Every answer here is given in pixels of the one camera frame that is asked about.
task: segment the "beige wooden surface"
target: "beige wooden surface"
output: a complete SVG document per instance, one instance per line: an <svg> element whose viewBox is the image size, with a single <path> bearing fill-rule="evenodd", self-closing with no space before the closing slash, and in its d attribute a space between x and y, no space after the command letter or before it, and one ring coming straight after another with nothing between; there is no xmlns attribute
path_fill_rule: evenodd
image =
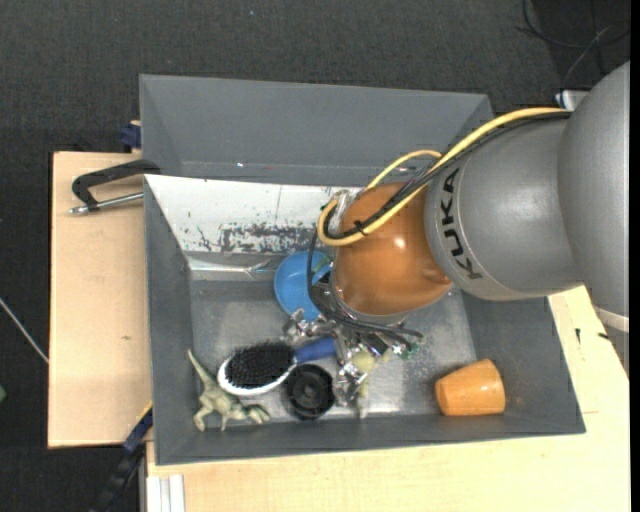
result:
<svg viewBox="0 0 640 512"><path fill-rule="evenodd" d="M142 203L68 214L76 176L136 158L54 157L51 447L120 443L151 397ZM96 190L137 192L140 180ZM627 510L629 381L584 289L550 302L587 434L163 467L149 444L147 470L184 474L188 512Z"/></svg>
<svg viewBox="0 0 640 512"><path fill-rule="evenodd" d="M54 155L49 369L50 447L121 443L151 400L142 202L74 216L74 178L131 154ZM96 187L106 199L142 180Z"/></svg>
<svg viewBox="0 0 640 512"><path fill-rule="evenodd" d="M148 474L183 474L188 512L629 510L629 381L584 289L552 302L581 329L567 358L598 410L586 434L184 466L156 466L149 443Z"/></svg>

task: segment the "gray robot arm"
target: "gray robot arm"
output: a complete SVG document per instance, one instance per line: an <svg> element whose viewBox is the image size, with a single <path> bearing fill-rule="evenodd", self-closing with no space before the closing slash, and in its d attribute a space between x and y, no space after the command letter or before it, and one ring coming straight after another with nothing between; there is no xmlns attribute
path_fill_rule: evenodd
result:
<svg viewBox="0 0 640 512"><path fill-rule="evenodd" d="M568 119L523 124L443 169L425 204L458 287L513 300L585 284L627 372L629 92L627 62Z"/></svg>

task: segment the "dark floor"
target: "dark floor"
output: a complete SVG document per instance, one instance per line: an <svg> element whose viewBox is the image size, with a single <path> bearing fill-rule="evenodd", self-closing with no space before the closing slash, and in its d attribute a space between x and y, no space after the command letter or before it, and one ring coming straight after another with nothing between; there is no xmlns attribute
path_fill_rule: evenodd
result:
<svg viewBox="0 0 640 512"><path fill-rule="evenodd" d="M556 42L526 30L523 6ZM590 88L628 60L630 6L0 0L0 297L46 351L48 155L122 151L139 73L481 92L506 112ZM0 510L87 510L117 449L47 451L47 368L2 310L0 384ZM117 510L136 507L132 489Z"/></svg>

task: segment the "plastic dinosaur figure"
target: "plastic dinosaur figure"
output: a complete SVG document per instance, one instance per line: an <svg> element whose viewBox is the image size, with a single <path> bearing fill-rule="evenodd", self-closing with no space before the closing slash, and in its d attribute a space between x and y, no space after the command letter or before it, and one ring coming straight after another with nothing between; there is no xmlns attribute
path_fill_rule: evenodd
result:
<svg viewBox="0 0 640 512"><path fill-rule="evenodd" d="M212 412L217 412L222 416L222 426L220 430L224 430L227 426L227 420L246 420L250 419L258 425L265 423L271 419L269 413L259 405L242 405L238 397L222 390L216 380L209 374L204 366L198 362L195 356L189 350L189 359L193 367L200 375L204 384L204 391L200 395L200 410L194 415L193 422L198 430L204 432L204 417Z"/></svg>

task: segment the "orange cup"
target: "orange cup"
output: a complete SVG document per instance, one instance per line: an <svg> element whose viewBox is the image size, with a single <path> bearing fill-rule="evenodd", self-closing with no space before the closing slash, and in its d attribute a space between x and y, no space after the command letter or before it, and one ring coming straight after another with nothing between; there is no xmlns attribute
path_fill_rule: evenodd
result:
<svg viewBox="0 0 640 512"><path fill-rule="evenodd" d="M505 408L500 372L489 359L477 361L436 382L436 399L446 416L500 414Z"/></svg>

